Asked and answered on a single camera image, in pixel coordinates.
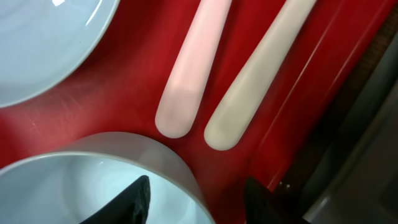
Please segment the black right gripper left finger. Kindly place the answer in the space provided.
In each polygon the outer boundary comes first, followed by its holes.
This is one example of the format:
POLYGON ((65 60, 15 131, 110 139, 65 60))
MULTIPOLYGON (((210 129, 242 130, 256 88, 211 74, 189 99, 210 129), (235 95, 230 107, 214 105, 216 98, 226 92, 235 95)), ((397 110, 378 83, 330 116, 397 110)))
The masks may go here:
POLYGON ((149 205, 150 180, 142 175, 80 224, 146 224, 149 205))

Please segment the light blue bowl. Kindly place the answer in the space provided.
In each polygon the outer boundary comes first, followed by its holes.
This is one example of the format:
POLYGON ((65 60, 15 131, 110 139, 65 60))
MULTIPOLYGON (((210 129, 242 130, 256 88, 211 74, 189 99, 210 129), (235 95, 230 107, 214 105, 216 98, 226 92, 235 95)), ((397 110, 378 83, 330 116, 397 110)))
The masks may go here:
POLYGON ((133 133, 87 136, 1 169, 1 222, 81 223, 140 176, 150 180, 146 223, 213 224, 184 160, 133 133))

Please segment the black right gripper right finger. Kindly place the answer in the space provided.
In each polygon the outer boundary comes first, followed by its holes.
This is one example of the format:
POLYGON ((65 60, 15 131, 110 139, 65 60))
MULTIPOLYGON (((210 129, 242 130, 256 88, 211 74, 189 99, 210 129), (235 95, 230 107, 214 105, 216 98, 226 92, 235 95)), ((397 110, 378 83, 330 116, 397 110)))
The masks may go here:
POLYGON ((248 177, 244 186, 246 224, 309 224, 288 211, 262 183, 248 177))

